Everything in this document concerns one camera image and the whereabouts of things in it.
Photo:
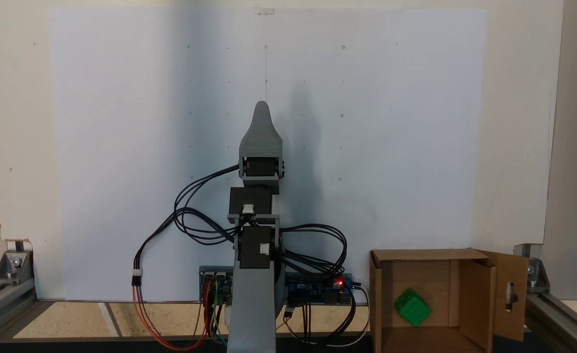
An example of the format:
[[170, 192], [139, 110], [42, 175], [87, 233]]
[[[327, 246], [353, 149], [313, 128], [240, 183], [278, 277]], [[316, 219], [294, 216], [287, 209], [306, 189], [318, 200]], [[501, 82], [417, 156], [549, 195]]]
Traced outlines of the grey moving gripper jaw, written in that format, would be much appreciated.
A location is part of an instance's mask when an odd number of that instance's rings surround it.
[[267, 102], [256, 103], [251, 123], [239, 145], [239, 176], [242, 177], [243, 158], [278, 158], [280, 179], [286, 174], [283, 158], [283, 140], [271, 120]]

